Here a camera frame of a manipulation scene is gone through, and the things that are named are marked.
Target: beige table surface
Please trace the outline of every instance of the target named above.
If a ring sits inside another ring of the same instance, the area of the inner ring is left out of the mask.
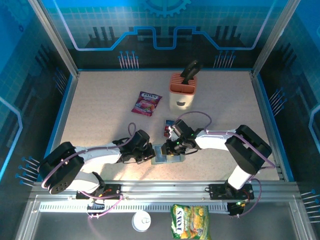
[[[146,131],[150,142],[163,144],[165,119],[175,119],[169,111],[169,81],[174,71],[81,72],[61,142],[74,146],[98,146],[128,137],[127,126],[134,122]],[[268,142],[260,110],[248,72],[201,71],[197,74],[193,109],[212,117],[210,130],[231,130],[248,125]],[[163,96],[151,117],[131,112],[140,91]],[[183,120],[194,130],[208,119],[196,113]],[[226,180],[236,162],[228,151],[204,149],[183,162],[151,165],[94,165],[104,180]],[[261,171],[261,180],[278,180],[275,169]]]

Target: snack bag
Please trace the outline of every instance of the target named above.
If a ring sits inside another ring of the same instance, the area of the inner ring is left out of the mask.
[[[151,117],[161,98],[162,96],[141,91],[131,112]]]
[[[174,239],[211,240],[208,206],[174,204],[171,207],[171,216],[171,231]]]

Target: gear logo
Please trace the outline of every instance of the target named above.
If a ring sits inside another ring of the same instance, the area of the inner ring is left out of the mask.
[[[190,3],[190,0],[145,0],[142,5],[157,17],[173,17],[174,14],[180,14],[181,10],[185,10],[186,5]]]

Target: black handle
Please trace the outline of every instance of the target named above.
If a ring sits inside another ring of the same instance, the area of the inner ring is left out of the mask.
[[[198,60],[194,60],[191,62],[181,73],[180,77],[184,78],[182,84],[189,84],[189,80],[193,79],[194,76],[201,70],[202,65],[198,62]]]

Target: metal frame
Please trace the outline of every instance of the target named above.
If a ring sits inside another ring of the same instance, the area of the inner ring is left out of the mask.
[[[52,150],[58,147],[61,143],[61,138],[64,133],[66,122],[68,119],[68,114],[76,92],[77,84],[78,77],[71,76],[64,92],[60,109],[57,114],[53,130],[50,136],[48,147],[45,151],[45,156],[48,156],[52,152]]]
[[[288,0],[282,13],[280,14],[278,20],[276,21],[265,45],[263,46],[260,55],[258,56],[254,66],[253,66],[253,76],[257,76],[268,59],[270,53],[274,49],[278,39],[284,32],[288,22],[290,21],[292,15],[296,11],[297,6],[301,0]]]
[[[124,201],[114,212],[130,213],[137,210],[148,212],[169,212],[170,205],[207,205],[211,213],[227,214],[227,202],[230,200],[210,200],[205,188],[209,184],[223,184],[223,181],[108,181],[107,184],[121,184]],[[261,181],[262,203],[289,203],[292,218],[300,240],[315,240],[316,236],[308,220],[295,182]],[[259,185],[252,182],[257,193]],[[86,213],[85,207],[90,200],[75,200],[76,192],[64,191],[51,195],[36,183],[32,188],[29,202],[25,208],[16,240],[31,240],[37,227],[40,212]],[[105,200],[106,209],[115,200]]]
[[[60,54],[63,62],[67,66],[68,70],[70,71],[71,75],[74,78],[76,78],[78,76],[78,68],[74,60],[72,59],[64,41],[59,35],[55,25],[52,23],[46,8],[43,6],[41,1],[38,1],[38,0],[28,0],[28,1],[31,7],[33,8],[35,14],[37,15],[38,19],[40,20],[42,26],[44,27],[46,33],[48,34],[49,38],[51,39],[53,45],[55,46],[58,53]]]
[[[294,177],[290,169],[289,161],[287,159],[287,155],[282,144],[275,119],[273,118],[271,107],[267,103],[268,98],[266,91],[262,85],[262,82],[259,81],[258,78],[259,76],[256,77],[252,74],[251,82],[260,109],[265,132],[272,148],[274,161],[280,165],[284,180],[293,182]]]
[[[56,132],[52,133],[52,145],[48,147],[47,152],[59,144],[59,139],[64,130],[64,126],[68,117],[69,109],[73,99],[73,95],[77,86],[78,69],[68,52],[62,38],[54,27],[49,18],[48,12],[41,2],[37,0],[28,0],[34,9],[37,17],[42,23],[44,29],[48,33],[54,46],[58,50],[62,60],[66,64],[74,80],[71,81],[70,89],[65,97],[65,103],[61,110],[61,116],[57,121]],[[291,173],[288,172],[286,155],[281,147],[277,131],[274,129],[268,107],[266,105],[263,88],[257,79],[258,73],[266,62],[268,56],[276,45],[283,30],[288,24],[291,16],[295,12],[300,0],[288,0],[274,29],[272,30],[265,46],[263,47],[252,73],[252,85],[256,94],[258,105],[261,111],[262,119],[266,128],[266,133],[273,149],[275,161],[282,169],[281,173],[285,181],[261,181],[262,194],[261,202],[264,203],[289,203],[292,213],[292,219],[298,232],[300,240],[315,240],[316,236],[313,232],[308,214],[304,207],[298,186],[291,180]],[[107,183],[121,184],[124,201],[120,203],[120,207],[115,211],[130,212],[136,211],[136,208],[148,209],[148,211],[166,212],[172,203],[184,203],[188,205],[201,204],[210,206],[210,210],[225,214],[226,203],[235,202],[230,200],[210,200],[209,194],[205,192],[205,187],[209,184],[223,184],[224,181],[108,181]],[[257,183],[252,183],[255,193],[259,192]],[[36,183],[31,190],[29,201],[26,205],[16,240],[31,240],[36,230],[40,212],[52,212],[51,208],[56,208],[59,212],[74,212],[74,206],[79,206],[77,212],[85,213],[84,207],[90,200],[75,200],[76,193],[74,191],[64,191],[58,195],[50,195],[46,189],[42,189],[40,183]],[[114,200],[105,200],[105,208],[109,208]]]

